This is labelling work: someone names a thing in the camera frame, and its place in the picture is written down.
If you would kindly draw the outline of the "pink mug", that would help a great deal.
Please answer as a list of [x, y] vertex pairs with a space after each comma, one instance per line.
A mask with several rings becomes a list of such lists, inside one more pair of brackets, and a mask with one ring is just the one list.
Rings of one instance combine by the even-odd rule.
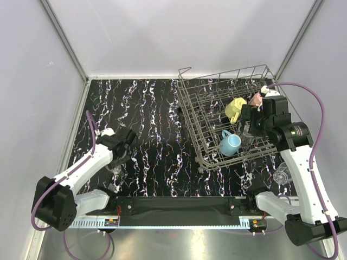
[[261, 106], [262, 105], [262, 96], [261, 93], [257, 92], [248, 103], [251, 106]]

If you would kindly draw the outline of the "clear glass tumbler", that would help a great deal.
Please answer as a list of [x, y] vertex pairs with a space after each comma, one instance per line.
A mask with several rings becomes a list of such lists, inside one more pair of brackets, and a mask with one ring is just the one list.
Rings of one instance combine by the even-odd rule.
[[249, 132], [249, 125], [245, 125], [243, 130], [241, 130], [241, 127], [239, 127], [237, 134], [241, 139], [241, 148], [244, 151], [250, 150], [255, 141], [255, 137]]

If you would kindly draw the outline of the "yellow mug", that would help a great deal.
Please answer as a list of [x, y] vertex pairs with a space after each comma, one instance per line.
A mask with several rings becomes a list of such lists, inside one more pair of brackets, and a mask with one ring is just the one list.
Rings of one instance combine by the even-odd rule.
[[224, 113], [232, 125], [237, 122], [241, 114], [242, 106], [246, 104], [247, 104], [247, 101], [243, 99], [242, 97], [239, 97], [234, 99], [228, 105], [226, 105]]

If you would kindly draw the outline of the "blue mug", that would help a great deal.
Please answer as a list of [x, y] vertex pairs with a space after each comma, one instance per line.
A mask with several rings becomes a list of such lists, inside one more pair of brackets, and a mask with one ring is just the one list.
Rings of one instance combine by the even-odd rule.
[[241, 138], [236, 134], [231, 134], [227, 130], [222, 131], [222, 140], [220, 142], [219, 151], [224, 156], [230, 157], [234, 155], [241, 146]]

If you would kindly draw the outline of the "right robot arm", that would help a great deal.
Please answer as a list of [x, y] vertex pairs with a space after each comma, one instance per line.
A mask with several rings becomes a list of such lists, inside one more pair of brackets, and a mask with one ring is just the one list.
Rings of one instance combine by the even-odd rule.
[[240, 124], [249, 123], [254, 137], [267, 137], [280, 153], [291, 174], [299, 206], [292, 206], [270, 191], [255, 193], [246, 201], [252, 215], [265, 211], [279, 221], [296, 245], [320, 241], [346, 232], [346, 218], [333, 207], [310, 155], [313, 140], [307, 125], [292, 122], [287, 98], [281, 95], [262, 99], [262, 107], [243, 105]]

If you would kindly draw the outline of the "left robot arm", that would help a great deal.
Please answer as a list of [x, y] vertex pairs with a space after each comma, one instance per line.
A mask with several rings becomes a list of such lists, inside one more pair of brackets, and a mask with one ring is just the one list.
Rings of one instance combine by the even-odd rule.
[[100, 210], [105, 215], [116, 211], [115, 193], [99, 186], [90, 192], [80, 194], [80, 189], [99, 170], [108, 167], [113, 170], [130, 158], [129, 148], [137, 134], [126, 127], [117, 131], [106, 128], [93, 139], [93, 146], [80, 160], [53, 178], [42, 177], [36, 184], [31, 209], [31, 224], [39, 219], [49, 228], [64, 231], [74, 219]]

